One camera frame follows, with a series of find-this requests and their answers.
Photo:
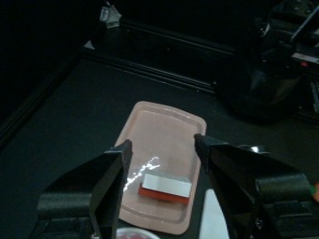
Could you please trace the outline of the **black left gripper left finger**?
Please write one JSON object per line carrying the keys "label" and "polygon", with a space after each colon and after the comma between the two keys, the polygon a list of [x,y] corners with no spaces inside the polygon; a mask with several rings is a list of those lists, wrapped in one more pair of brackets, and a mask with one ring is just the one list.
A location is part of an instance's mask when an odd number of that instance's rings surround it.
{"label": "black left gripper left finger", "polygon": [[132,142],[126,140],[50,184],[28,239],[116,239],[131,158]]}

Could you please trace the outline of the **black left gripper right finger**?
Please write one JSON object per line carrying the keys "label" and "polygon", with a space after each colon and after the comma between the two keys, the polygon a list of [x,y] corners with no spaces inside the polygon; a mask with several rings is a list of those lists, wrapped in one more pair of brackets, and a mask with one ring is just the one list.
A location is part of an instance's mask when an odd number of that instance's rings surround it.
{"label": "black left gripper right finger", "polygon": [[319,239],[319,203],[298,169],[202,134],[195,148],[231,239]]}

